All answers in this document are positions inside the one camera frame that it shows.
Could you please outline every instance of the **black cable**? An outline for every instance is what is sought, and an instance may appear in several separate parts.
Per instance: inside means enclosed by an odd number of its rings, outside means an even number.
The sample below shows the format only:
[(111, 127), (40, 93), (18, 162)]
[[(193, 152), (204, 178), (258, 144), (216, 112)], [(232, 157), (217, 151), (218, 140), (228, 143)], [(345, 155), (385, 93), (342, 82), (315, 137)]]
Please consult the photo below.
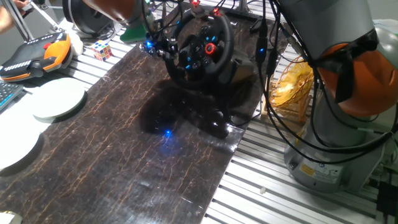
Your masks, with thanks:
[(148, 20), (147, 20), (147, 16), (146, 16), (144, 4), (146, 4), (146, 2), (145, 2), (145, 0), (142, 0), (142, 3), (141, 3), (141, 12), (142, 12), (142, 16), (144, 17), (144, 25), (146, 26), (147, 31), (148, 31), (150, 37), (154, 40), (154, 35), (153, 35), (153, 33), (152, 33), (152, 31), (151, 31), (151, 29), (150, 29), (150, 27), (149, 27), (149, 23), (148, 23)]
[[(260, 92), (260, 113), (258, 113), (257, 115), (255, 115), (255, 116), (253, 116), (252, 118), (250, 118), (248, 121), (245, 121), (245, 122), (243, 122), (243, 123), (241, 123), (241, 124), (236, 124), (236, 123), (232, 120), (232, 118), (230, 118), (228, 122), (230, 122), (233, 126), (235, 126), (235, 127), (243, 126), (243, 125), (245, 125), (245, 124), (250, 123), (250, 121), (252, 121), (252, 120), (258, 118), (258, 117), (261, 115), (261, 110), (262, 110), (262, 101), (261, 101), (262, 91), (261, 91), (261, 88), (260, 88), (260, 87), (258, 87), (258, 89), (259, 89), (259, 92)], [(236, 96), (238, 93), (235, 93), (235, 95), (232, 97), (231, 101), (233, 101), (233, 99), (235, 98), (235, 96)]]
[[(275, 25), (276, 25), (276, 19), (275, 19), (274, 25), (272, 25), (271, 33), (272, 33), (272, 31), (275, 29)], [(270, 44), (271, 44), (272, 48), (274, 48), (274, 44), (272, 43), (272, 41), (270, 41)], [(279, 51), (277, 51), (277, 53), (278, 53), (279, 56), (281, 56), (283, 59), (285, 59), (286, 61), (288, 61), (288, 62), (290, 62), (290, 63), (303, 63), (303, 62), (304, 62), (304, 60), (302, 60), (301, 62), (294, 62), (294, 61), (291, 61), (291, 60), (285, 58), (285, 56), (283, 56)]]
[(232, 4), (232, 7), (231, 7), (231, 9), (234, 9), (234, 7), (235, 7), (235, 1), (238, 1), (238, 0), (232, 0), (234, 3)]
[(261, 2), (261, 1), (260, 0), (252, 0), (252, 1), (247, 2), (246, 4), (251, 4), (251, 3), (254, 3), (254, 2)]
[[(323, 82), (320, 82), (320, 86), (321, 86), (321, 90), (322, 90), (323, 94), (325, 95), (326, 104), (328, 105), (329, 110), (330, 110), (331, 114), (333, 115), (333, 117), (334, 117), (338, 122), (340, 122), (341, 124), (343, 124), (343, 125), (345, 125), (345, 126), (347, 126), (347, 127), (349, 127), (349, 128), (357, 129), (357, 130), (358, 130), (358, 127), (353, 126), (353, 125), (351, 125), (351, 124), (348, 124), (348, 123), (342, 121), (342, 120), (336, 115), (336, 113), (333, 111), (333, 108), (331, 107), (331, 104), (330, 104), (330, 101), (329, 101), (328, 97), (326, 96), (326, 88), (325, 88), (325, 85), (323, 84)], [(375, 130), (373, 130), (373, 132), (376, 133), (376, 134), (384, 134), (384, 132), (381, 132), (381, 131), (375, 131)]]
[[(345, 162), (353, 161), (353, 160), (355, 160), (355, 159), (357, 159), (357, 158), (360, 158), (360, 157), (362, 157), (362, 156), (364, 156), (364, 155), (366, 155), (366, 154), (372, 152), (373, 150), (376, 150), (376, 149), (377, 149), (376, 147), (375, 147), (375, 148), (370, 148), (370, 149), (368, 149), (367, 151), (364, 151), (363, 153), (361, 153), (361, 154), (359, 154), (359, 155), (357, 155), (357, 156), (350, 157), (350, 158), (344, 159), (344, 160), (342, 160), (342, 161), (333, 161), (333, 162), (319, 161), (319, 160), (313, 159), (313, 158), (311, 158), (311, 157), (308, 157), (307, 155), (305, 155), (304, 153), (302, 153), (302, 152), (301, 152), (300, 150), (298, 150), (295, 146), (293, 146), (292, 143), (290, 143), (290, 141), (283, 135), (283, 133), (280, 131), (279, 127), (276, 125), (276, 123), (275, 123), (275, 121), (274, 121), (274, 119), (273, 119), (273, 117), (272, 117), (272, 115), (271, 115), (272, 106), (271, 106), (271, 104), (270, 104), (270, 102), (269, 102), (268, 92), (266, 92), (266, 87), (264, 86), (264, 79), (263, 79), (262, 74), (261, 74), (261, 65), (257, 65), (257, 66), (258, 66), (258, 70), (259, 70), (260, 83), (261, 83), (261, 85), (262, 85), (262, 89), (264, 90), (264, 96), (266, 97), (267, 113), (268, 113), (269, 119), (270, 119), (272, 125), (274, 125), (276, 131), (277, 131), (277, 132), (279, 133), (279, 135), (281, 136), (281, 138), (282, 138), (293, 150), (295, 150), (298, 154), (300, 154), (302, 157), (308, 159), (309, 161), (316, 162), (316, 163), (322, 163), (322, 164), (342, 164), (342, 163), (345, 163)], [(268, 86), (268, 87), (269, 87), (269, 84), (270, 84), (270, 78), (267, 79), (267, 86)]]
[(167, 28), (169, 28), (169, 27), (171, 27), (171, 23), (173, 23), (174, 22), (174, 20), (180, 15), (180, 13), (182, 12), (182, 7), (181, 7), (181, 3), (177, 3), (178, 4), (178, 12), (174, 15), (174, 17), (169, 21), (169, 23), (167, 23), (166, 25), (164, 25), (161, 29), (159, 29), (155, 34), (159, 34), (159, 33), (161, 33), (163, 30), (165, 30), (165, 29), (167, 29)]
[(391, 131), (395, 134), (398, 131), (398, 103), (396, 104), (396, 117), (394, 118), (394, 125)]
[(315, 109), (316, 109), (316, 104), (317, 104), (317, 95), (318, 95), (318, 79), (315, 78), (315, 73), (314, 73), (314, 79), (313, 79), (313, 100), (312, 100), (312, 108), (311, 108), (311, 115), (310, 115), (310, 124), (311, 124), (311, 129), (313, 132), (313, 135), (315, 139), (322, 145), (329, 147), (330, 144), (327, 144), (324, 140), (322, 140), (318, 133), (317, 130), (315, 129), (315, 124), (313, 122), (314, 120), (314, 114), (315, 114)]
[(355, 120), (357, 120), (357, 121), (360, 121), (360, 122), (371, 123), (371, 122), (373, 122), (373, 121), (375, 121), (375, 120), (377, 120), (377, 119), (379, 118), (379, 114), (378, 114), (375, 118), (373, 118), (373, 119), (371, 119), (371, 120), (369, 120), (369, 121), (362, 120), (362, 119), (356, 118), (356, 117), (351, 116), (351, 115), (350, 115), (350, 117), (353, 118), (353, 119), (355, 119)]
[[(273, 7), (272, 4), (271, 4), (271, 9), (273, 10), (273, 12), (274, 12), (274, 14), (275, 14), (275, 17), (278, 18), (278, 17), (277, 17), (276, 10), (274, 9), (274, 7)], [(273, 64), (271, 64), (271, 63), (268, 64), (268, 66), (267, 66), (267, 76), (269, 76), (269, 74), (273, 74), (273, 72), (274, 72), (274, 69), (273, 69), (273, 68), (274, 68), (274, 67), (275, 67), (275, 66), (274, 66)], [(293, 131), (281, 120), (281, 118), (277, 115), (277, 113), (274, 111), (274, 109), (273, 109), (272, 107), (270, 108), (270, 110), (273, 112), (273, 114), (274, 114), (274, 116), (277, 118), (278, 122), (279, 122), (281, 125), (283, 125), (283, 127), (284, 127), (290, 134), (292, 134), (293, 136), (295, 136), (298, 140), (302, 141), (304, 144), (306, 144), (306, 145), (308, 145), (308, 146), (310, 146), (310, 147), (312, 147), (312, 148), (314, 148), (314, 149), (317, 149), (317, 150), (319, 150), (319, 151), (323, 151), (323, 152), (337, 153), (337, 154), (356, 154), (356, 153), (360, 153), (360, 152), (367, 152), (369, 149), (374, 149), (374, 148), (377, 148), (378, 146), (380, 146), (381, 144), (384, 144), (384, 143), (388, 140), (388, 138), (390, 138), (389, 134), (386, 133), (386, 134), (384, 134), (384, 136), (381, 136), (379, 139), (376, 139), (376, 140), (374, 140), (374, 141), (368, 142), (368, 143), (363, 144), (363, 145), (360, 145), (360, 146), (355, 146), (355, 147), (337, 147), (337, 148), (324, 149), (324, 148), (315, 146), (315, 145), (309, 143), (308, 141), (302, 139), (300, 136), (298, 136), (295, 132), (293, 132)]]

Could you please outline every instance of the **white disc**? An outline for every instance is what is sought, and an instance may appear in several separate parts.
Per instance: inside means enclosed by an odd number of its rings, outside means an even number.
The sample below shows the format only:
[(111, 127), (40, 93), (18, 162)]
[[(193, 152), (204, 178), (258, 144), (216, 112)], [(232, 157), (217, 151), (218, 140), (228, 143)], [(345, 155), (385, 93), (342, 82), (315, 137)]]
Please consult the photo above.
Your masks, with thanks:
[(42, 85), (32, 95), (32, 112), (38, 118), (63, 116), (83, 100), (84, 86), (74, 78), (61, 78)]
[(40, 132), (15, 123), (0, 128), (0, 170), (24, 158), (39, 140)]

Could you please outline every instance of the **black steering wheel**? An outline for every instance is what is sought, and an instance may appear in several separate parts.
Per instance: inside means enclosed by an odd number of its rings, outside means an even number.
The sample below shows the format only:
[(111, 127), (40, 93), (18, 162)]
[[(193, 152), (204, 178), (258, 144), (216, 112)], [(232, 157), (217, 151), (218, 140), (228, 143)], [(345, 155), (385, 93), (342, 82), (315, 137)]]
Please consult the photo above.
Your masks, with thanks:
[[(214, 19), (212, 26), (203, 26), (197, 35), (189, 35), (179, 47), (177, 65), (171, 55), (165, 58), (171, 79), (182, 88), (203, 89), (221, 75), (232, 59), (234, 36), (229, 19), (219, 13), (210, 17)], [(185, 25), (194, 18), (191, 9), (185, 12), (170, 39), (177, 40)]]

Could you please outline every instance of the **red button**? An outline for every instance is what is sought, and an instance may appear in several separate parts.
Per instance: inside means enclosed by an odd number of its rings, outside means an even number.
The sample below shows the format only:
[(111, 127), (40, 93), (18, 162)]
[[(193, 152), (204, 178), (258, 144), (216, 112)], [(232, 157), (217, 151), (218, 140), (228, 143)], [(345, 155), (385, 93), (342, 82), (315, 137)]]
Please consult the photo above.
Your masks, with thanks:
[(208, 43), (205, 49), (206, 54), (213, 55), (216, 52), (216, 49), (217, 49), (216, 45), (214, 45), (213, 43)]
[(48, 48), (49, 48), (51, 45), (52, 45), (51, 43), (47, 43), (47, 44), (45, 44), (45, 45), (44, 45), (44, 47), (43, 47), (43, 48), (44, 48), (44, 50), (47, 50), (47, 49), (48, 49)]

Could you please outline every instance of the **wire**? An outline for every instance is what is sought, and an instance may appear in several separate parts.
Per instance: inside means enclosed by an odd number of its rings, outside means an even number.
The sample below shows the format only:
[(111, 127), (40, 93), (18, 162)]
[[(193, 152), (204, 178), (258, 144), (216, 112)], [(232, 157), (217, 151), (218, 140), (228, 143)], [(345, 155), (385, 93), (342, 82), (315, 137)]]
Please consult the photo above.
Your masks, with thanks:
[(231, 7), (231, 9), (234, 9), (234, 7), (235, 7), (235, 1), (238, 1), (238, 0), (232, 0), (234, 3), (232, 4), (232, 7)]
[[(274, 9), (273, 4), (271, 4), (271, 9), (273, 10), (275, 17), (278, 18), (276, 10)], [(298, 140), (302, 141), (304, 144), (317, 149), (319, 151), (323, 151), (323, 152), (329, 152), (329, 153), (337, 153), (337, 154), (356, 154), (356, 153), (360, 153), (360, 152), (369, 152), (369, 150), (374, 150), (375, 148), (379, 147), (381, 144), (384, 144), (388, 138), (390, 138), (390, 133), (385, 133), (383, 134), (380, 138), (372, 140), (370, 142), (367, 142), (366, 144), (362, 144), (360, 146), (354, 146), (354, 147), (335, 147), (335, 148), (321, 148), (318, 146), (315, 146), (313, 144), (310, 144), (309, 142), (307, 142), (306, 140), (302, 139), (300, 136), (298, 136), (295, 132), (293, 132), (289, 127), (287, 127), (287, 125), (281, 120), (281, 118), (277, 115), (277, 113), (274, 111), (274, 109), (272, 108), (271, 104), (269, 102), (267, 102), (267, 110), (271, 110), (272, 113), (274, 114), (274, 116), (277, 118), (278, 122), (283, 125), (283, 127), (288, 130), (288, 132), (290, 134), (292, 134), (293, 136), (295, 136)]]
[[(258, 117), (261, 115), (261, 110), (262, 110), (262, 100), (261, 100), (262, 91), (261, 91), (261, 88), (260, 88), (260, 87), (258, 87), (258, 88), (259, 88), (259, 92), (260, 92), (260, 112), (259, 112), (257, 115), (253, 116), (252, 118), (250, 118), (248, 121), (245, 121), (244, 123), (241, 123), (241, 124), (236, 124), (231, 118), (229, 118), (229, 121), (228, 121), (228, 122), (230, 122), (233, 126), (235, 126), (235, 127), (243, 126), (243, 125), (245, 125), (245, 124), (250, 123), (250, 121), (252, 121), (252, 120), (258, 118)], [(232, 97), (231, 101), (233, 101), (233, 99), (236, 97), (236, 95), (237, 95), (238, 93), (235, 93), (235, 95)]]
[[(276, 19), (275, 19), (274, 25), (272, 25), (271, 33), (272, 33), (272, 31), (275, 29), (275, 25), (276, 25)], [(285, 58), (285, 56), (283, 56), (283, 54), (281, 54), (279, 51), (276, 51), (276, 52), (278, 53), (279, 56), (281, 56), (283, 59), (285, 59), (286, 61), (288, 61), (288, 62), (290, 62), (290, 63), (303, 63), (303, 62), (304, 62), (304, 61), (301, 61), (301, 62), (294, 62), (294, 61), (292, 61), (292, 60), (289, 60), (289, 59)]]
[(371, 123), (371, 122), (373, 122), (373, 121), (375, 121), (375, 120), (377, 120), (377, 119), (379, 118), (379, 114), (378, 114), (375, 118), (373, 118), (373, 119), (371, 119), (371, 120), (369, 120), (369, 121), (362, 120), (362, 119), (356, 118), (356, 117), (351, 116), (351, 115), (350, 115), (350, 117), (353, 118), (353, 119), (355, 119), (355, 120), (357, 120), (357, 121), (360, 121), (360, 122)]
[(173, 23), (174, 22), (174, 20), (178, 17), (178, 15), (180, 15), (180, 17), (181, 17), (181, 19), (180, 20), (182, 20), (182, 7), (181, 7), (181, 3), (177, 3), (178, 4), (178, 12), (174, 15), (174, 17), (169, 21), (169, 23), (167, 23), (165, 26), (163, 26), (161, 29), (159, 29), (155, 34), (159, 34), (159, 33), (161, 33), (163, 30), (165, 30), (165, 29), (167, 29), (167, 28), (169, 28), (169, 27), (171, 27), (171, 23)]
[[(273, 117), (272, 117), (272, 115), (271, 115), (272, 106), (271, 106), (271, 104), (269, 103), (268, 92), (266, 92), (266, 88), (265, 88), (265, 86), (264, 86), (264, 79), (263, 79), (262, 73), (261, 73), (261, 65), (257, 65), (257, 66), (258, 66), (258, 70), (259, 70), (260, 83), (261, 83), (262, 89), (263, 89), (263, 91), (264, 91), (264, 96), (266, 97), (268, 117), (269, 117), (269, 119), (270, 119), (272, 125), (274, 125), (276, 131), (277, 131), (277, 132), (279, 133), (279, 135), (281, 136), (281, 138), (282, 138), (293, 150), (295, 150), (298, 154), (300, 154), (302, 157), (308, 159), (309, 161), (316, 162), (316, 163), (321, 163), (321, 164), (341, 164), (341, 163), (353, 161), (353, 160), (355, 160), (355, 159), (357, 159), (357, 158), (360, 158), (360, 157), (362, 157), (362, 156), (364, 156), (364, 155), (366, 155), (366, 154), (372, 152), (373, 150), (377, 149), (376, 147), (375, 147), (375, 148), (370, 148), (369, 150), (364, 151), (363, 153), (361, 153), (361, 154), (359, 154), (359, 155), (357, 155), (357, 156), (350, 157), (350, 158), (345, 159), (345, 160), (342, 160), (342, 161), (333, 161), (333, 162), (319, 161), (319, 160), (313, 159), (313, 158), (311, 158), (311, 157), (305, 155), (304, 153), (302, 153), (302, 152), (301, 152), (300, 150), (298, 150), (295, 146), (293, 146), (292, 143), (290, 143), (290, 141), (282, 134), (282, 132), (280, 131), (279, 127), (276, 125), (276, 123), (275, 123), (275, 121), (274, 121), (274, 119), (273, 119)], [(271, 80), (270, 78), (267, 79), (267, 86), (268, 86), (268, 87), (269, 87), (269, 84), (270, 84), (270, 80)]]
[(247, 2), (246, 4), (252, 4), (254, 2), (262, 2), (262, 1), (260, 1), (260, 0), (252, 0), (252, 1)]
[(146, 16), (146, 13), (145, 13), (145, 5), (144, 5), (145, 3), (146, 3), (145, 0), (142, 0), (142, 3), (141, 3), (141, 12), (142, 12), (142, 16), (143, 16), (143, 18), (144, 18), (144, 24), (145, 24), (145, 26), (146, 26), (146, 28), (147, 28), (147, 31), (148, 31), (150, 37), (151, 37), (152, 39), (154, 39), (154, 35), (153, 35), (153, 33), (152, 33), (152, 31), (151, 31), (151, 29), (150, 29), (150, 27), (149, 27), (149, 23), (148, 23), (147, 16)]
[[(356, 126), (350, 125), (350, 124), (348, 124), (348, 123), (342, 121), (342, 120), (336, 115), (336, 113), (334, 112), (333, 108), (331, 107), (331, 104), (330, 104), (330, 101), (329, 101), (328, 97), (326, 96), (326, 89), (325, 89), (325, 85), (323, 84), (323, 82), (320, 82), (320, 86), (321, 86), (321, 90), (322, 90), (323, 94), (325, 94), (326, 103), (327, 103), (327, 105), (328, 105), (328, 107), (329, 107), (329, 110), (330, 110), (330, 112), (332, 113), (333, 117), (334, 117), (338, 122), (340, 122), (341, 124), (343, 124), (343, 125), (345, 125), (345, 126), (347, 126), (347, 127), (349, 127), (349, 128), (352, 128), (352, 129), (359, 129), (359, 128), (356, 127)], [(381, 131), (373, 131), (373, 132), (376, 133), (376, 134), (384, 134), (384, 132), (381, 132)]]

